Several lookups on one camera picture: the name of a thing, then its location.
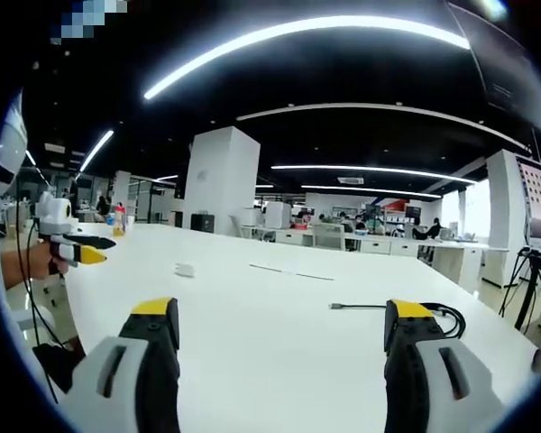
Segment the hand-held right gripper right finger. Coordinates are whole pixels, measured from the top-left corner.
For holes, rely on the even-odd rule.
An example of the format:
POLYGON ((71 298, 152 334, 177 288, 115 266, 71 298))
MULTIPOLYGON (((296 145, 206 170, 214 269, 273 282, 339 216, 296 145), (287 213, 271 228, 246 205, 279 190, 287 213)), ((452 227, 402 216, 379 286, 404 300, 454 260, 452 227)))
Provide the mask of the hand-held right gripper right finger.
POLYGON ((503 413, 465 330, 462 313, 444 304, 387 301, 386 432, 485 432, 503 413))

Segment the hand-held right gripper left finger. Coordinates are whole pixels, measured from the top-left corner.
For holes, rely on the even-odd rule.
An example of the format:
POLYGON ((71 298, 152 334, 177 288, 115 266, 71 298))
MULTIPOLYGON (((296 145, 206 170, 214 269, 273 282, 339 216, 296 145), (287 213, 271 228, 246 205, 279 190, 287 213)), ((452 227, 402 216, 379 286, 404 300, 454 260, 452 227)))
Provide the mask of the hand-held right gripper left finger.
POLYGON ((179 432, 179 309, 174 298, 136 306, 73 371, 69 420, 77 432, 179 432))

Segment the person's left hand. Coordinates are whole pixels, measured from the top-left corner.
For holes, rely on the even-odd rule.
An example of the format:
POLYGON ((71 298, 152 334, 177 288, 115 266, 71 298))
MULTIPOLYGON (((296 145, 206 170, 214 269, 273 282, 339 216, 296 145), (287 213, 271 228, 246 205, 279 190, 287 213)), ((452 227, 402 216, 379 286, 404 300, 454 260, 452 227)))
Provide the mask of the person's left hand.
POLYGON ((50 242, 41 242, 27 249, 27 270, 31 278, 44 280, 51 275, 51 270, 64 275, 69 270, 69 264, 52 254, 50 242))

